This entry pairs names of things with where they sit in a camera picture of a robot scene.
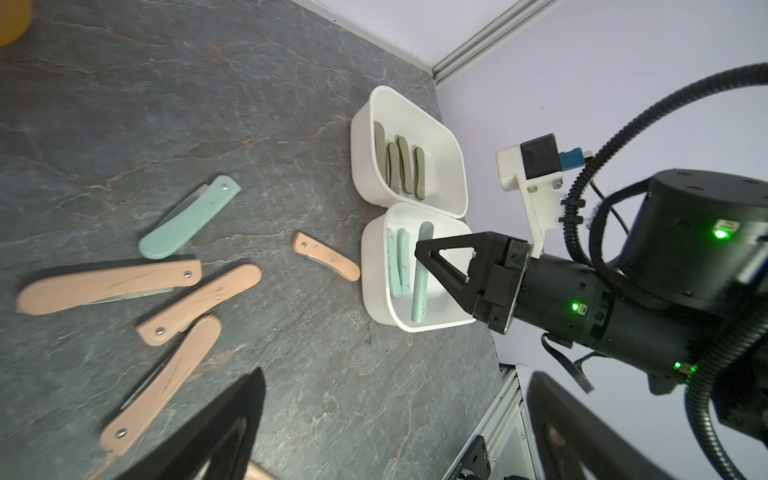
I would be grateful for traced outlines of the olive knife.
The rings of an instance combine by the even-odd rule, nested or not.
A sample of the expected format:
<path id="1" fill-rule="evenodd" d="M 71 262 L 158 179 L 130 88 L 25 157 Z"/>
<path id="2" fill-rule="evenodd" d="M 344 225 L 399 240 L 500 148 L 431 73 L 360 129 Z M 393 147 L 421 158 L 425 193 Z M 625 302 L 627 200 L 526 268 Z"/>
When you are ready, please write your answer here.
<path id="1" fill-rule="evenodd" d="M 418 200 L 426 198 L 426 160 L 425 152 L 422 147 L 416 146 L 414 149 L 415 163 L 415 196 Z"/>
<path id="2" fill-rule="evenodd" d="M 400 172 L 402 188 L 408 194 L 414 193 L 413 161 L 410 145 L 404 136 L 396 137 L 396 144 L 400 155 Z"/>
<path id="3" fill-rule="evenodd" d="M 399 147 L 395 142 L 388 143 L 387 155 L 389 168 L 388 186 L 395 194 L 398 194 L 401 182 L 401 156 Z"/>

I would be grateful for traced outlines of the peach knife top left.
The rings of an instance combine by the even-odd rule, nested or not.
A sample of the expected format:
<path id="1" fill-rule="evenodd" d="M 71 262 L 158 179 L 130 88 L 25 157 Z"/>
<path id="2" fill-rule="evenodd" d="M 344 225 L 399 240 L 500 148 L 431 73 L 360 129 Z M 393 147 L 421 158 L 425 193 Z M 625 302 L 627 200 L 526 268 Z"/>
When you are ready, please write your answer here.
<path id="1" fill-rule="evenodd" d="M 167 293 L 197 284 L 202 278 L 198 260 L 86 271 L 45 278 L 24 287 L 16 297 L 17 310 L 33 316 L 84 305 Z"/>

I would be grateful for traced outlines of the peach knife upright middle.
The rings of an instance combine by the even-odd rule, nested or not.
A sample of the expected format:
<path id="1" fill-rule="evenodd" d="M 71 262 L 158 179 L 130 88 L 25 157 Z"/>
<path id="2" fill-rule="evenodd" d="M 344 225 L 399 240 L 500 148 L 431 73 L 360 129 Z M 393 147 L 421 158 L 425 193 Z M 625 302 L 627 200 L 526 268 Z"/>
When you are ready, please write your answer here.
<path id="1" fill-rule="evenodd" d="M 102 431 L 103 450 L 118 456 L 128 452 L 200 365 L 221 330 L 221 322 L 213 315 L 194 325 L 159 373 Z"/>

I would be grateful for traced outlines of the peach knife top centre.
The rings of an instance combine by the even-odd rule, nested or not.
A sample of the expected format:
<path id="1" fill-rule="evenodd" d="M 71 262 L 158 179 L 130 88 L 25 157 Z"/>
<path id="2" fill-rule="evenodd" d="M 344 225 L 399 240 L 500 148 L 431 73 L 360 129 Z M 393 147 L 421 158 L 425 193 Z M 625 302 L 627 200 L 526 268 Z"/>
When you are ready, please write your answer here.
<path id="1" fill-rule="evenodd" d="M 162 345 L 219 304 L 258 284 L 261 278 L 256 265 L 240 265 L 144 321 L 136 332 L 146 344 Z"/>

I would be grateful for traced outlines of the white basin with knives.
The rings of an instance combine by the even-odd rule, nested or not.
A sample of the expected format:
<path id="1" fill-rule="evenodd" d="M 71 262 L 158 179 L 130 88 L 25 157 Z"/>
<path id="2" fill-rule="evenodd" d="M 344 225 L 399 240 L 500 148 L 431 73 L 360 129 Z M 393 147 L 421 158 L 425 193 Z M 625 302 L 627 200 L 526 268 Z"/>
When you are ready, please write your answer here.
<path id="1" fill-rule="evenodd" d="M 460 219 L 468 209 L 466 173 L 454 134 L 389 86 L 375 87 L 350 129 L 351 172 L 368 203 L 411 203 Z"/>

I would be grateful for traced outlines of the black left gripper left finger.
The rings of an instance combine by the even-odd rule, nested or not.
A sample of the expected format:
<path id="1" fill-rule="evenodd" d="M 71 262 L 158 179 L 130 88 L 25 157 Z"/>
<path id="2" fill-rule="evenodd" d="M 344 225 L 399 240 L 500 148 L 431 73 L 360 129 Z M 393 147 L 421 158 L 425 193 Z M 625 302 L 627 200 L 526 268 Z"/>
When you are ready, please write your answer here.
<path id="1" fill-rule="evenodd" d="M 266 395 L 254 369 L 216 397 L 123 479 L 244 479 L 251 463 Z"/>

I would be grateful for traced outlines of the peach knife lower middle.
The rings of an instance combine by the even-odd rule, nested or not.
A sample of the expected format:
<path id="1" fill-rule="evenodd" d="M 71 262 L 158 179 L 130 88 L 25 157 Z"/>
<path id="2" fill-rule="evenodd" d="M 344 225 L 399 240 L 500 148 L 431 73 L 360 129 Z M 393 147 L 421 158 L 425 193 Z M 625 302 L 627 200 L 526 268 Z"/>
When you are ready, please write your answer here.
<path id="1" fill-rule="evenodd" d="M 255 462 L 250 461 L 244 475 L 244 480 L 276 480 L 276 477 Z"/>

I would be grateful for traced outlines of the peach knife top right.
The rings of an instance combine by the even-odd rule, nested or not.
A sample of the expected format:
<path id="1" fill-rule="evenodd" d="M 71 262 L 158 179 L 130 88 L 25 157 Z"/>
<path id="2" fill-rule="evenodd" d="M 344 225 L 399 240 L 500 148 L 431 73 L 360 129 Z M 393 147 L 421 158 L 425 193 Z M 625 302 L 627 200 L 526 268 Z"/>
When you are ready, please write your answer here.
<path id="1" fill-rule="evenodd" d="M 302 232 L 298 232 L 294 237 L 293 249 L 296 253 L 330 268 L 350 282 L 360 279 L 361 270 L 355 262 Z"/>

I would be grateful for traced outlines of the olive knife apart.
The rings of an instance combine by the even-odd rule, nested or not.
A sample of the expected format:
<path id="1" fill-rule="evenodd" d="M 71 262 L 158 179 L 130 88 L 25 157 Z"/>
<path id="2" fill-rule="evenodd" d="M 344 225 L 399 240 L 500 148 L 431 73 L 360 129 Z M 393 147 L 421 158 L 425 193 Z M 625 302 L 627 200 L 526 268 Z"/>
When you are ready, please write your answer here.
<path id="1" fill-rule="evenodd" d="M 378 121 L 373 122 L 373 127 L 374 127 L 374 149 L 375 149 L 377 167 L 385 184 L 388 184 L 387 141 L 386 141 L 385 129 L 383 125 Z"/>

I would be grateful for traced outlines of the olive knife top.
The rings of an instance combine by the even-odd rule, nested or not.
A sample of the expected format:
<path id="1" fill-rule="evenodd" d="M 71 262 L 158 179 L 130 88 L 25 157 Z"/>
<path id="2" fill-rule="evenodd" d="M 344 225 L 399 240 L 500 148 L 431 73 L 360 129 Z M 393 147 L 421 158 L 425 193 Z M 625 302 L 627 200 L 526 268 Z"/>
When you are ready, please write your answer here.
<path id="1" fill-rule="evenodd" d="M 426 198 L 426 160 L 425 152 L 422 147 L 416 146 L 414 149 L 415 163 L 415 196 L 418 200 Z"/>

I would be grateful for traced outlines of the mint knife top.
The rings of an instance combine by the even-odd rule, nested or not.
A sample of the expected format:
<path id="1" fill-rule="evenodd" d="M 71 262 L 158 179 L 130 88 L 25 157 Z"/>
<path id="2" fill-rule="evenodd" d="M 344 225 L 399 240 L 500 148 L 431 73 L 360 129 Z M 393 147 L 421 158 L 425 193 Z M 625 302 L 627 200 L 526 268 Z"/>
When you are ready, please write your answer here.
<path id="1" fill-rule="evenodd" d="M 219 175 L 210 183 L 201 185 L 140 239 L 139 252 L 150 260 L 173 255 L 240 192 L 241 186 L 227 175 Z"/>

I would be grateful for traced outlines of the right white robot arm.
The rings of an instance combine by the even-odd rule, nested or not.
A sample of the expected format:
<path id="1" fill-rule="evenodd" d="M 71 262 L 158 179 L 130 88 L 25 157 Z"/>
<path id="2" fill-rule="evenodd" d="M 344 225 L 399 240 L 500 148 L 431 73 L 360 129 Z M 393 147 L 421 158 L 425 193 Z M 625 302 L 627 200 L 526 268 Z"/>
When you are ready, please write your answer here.
<path id="1" fill-rule="evenodd" d="M 584 192 L 631 140 L 696 101 L 763 86 L 756 63 L 693 82 L 654 103 L 596 154 L 562 152 L 553 135 L 500 152 L 502 187 L 521 193 L 532 237 L 495 232 L 422 239 L 418 271 L 433 275 L 474 319 L 505 333 L 540 328 L 544 348 L 585 392 L 574 345 L 647 375 L 650 391 L 685 389 L 693 436 L 724 479 L 740 470 L 715 427 L 767 438 L 767 185 L 721 172 L 670 169 L 602 199 Z"/>

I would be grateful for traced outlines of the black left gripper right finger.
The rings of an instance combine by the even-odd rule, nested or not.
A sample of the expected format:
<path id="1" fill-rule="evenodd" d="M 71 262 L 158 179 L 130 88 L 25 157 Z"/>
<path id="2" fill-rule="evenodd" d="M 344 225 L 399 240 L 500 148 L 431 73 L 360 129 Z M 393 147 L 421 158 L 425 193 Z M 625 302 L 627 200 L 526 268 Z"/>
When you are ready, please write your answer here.
<path id="1" fill-rule="evenodd" d="M 526 405 L 546 479 L 668 479 L 544 372 L 532 374 Z"/>

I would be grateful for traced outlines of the mint knife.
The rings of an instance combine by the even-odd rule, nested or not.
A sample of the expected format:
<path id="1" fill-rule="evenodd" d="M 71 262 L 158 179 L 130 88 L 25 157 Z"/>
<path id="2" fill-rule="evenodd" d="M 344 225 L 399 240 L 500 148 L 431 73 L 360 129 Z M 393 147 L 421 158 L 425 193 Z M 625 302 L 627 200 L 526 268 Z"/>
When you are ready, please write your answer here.
<path id="1" fill-rule="evenodd" d="M 410 236 L 407 230 L 401 228 L 397 231 L 397 264 L 402 295 L 411 291 L 409 240 Z"/>
<path id="2" fill-rule="evenodd" d="M 420 225 L 418 241 L 431 240 L 433 235 L 434 225 L 429 221 L 423 222 Z M 426 317 L 428 279 L 428 269 L 418 260 L 415 268 L 412 303 L 412 321 L 415 324 L 422 323 Z"/>
<path id="3" fill-rule="evenodd" d="M 388 283 L 390 289 L 390 296 L 392 298 L 398 298 L 402 295 L 402 287 L 399 273 L 399 261 L 398 261 L 398 242 L 397 234 L 387 229 L 386 232 L 386 248 L 387 248 L 387 273 Z"/>
<path id="4" fill-rule="evenodd" d="M 210 183 L 201 185 L 140 239 L 139 252 L 150 260 L 173 255 L 240 192 L 241 186 L 227 175 L 219 175 Z"/>

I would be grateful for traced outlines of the yellow plastic basin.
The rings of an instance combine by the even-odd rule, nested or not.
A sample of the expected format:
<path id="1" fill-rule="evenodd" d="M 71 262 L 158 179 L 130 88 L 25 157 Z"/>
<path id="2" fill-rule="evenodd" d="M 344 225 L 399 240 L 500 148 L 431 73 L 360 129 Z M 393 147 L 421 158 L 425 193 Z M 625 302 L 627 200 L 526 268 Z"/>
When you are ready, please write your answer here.
<path id="1" fill-rule="evenodd" d="M 32 0 L 0 0 L 0 46 L 20 39 L 30 28 Z"/>

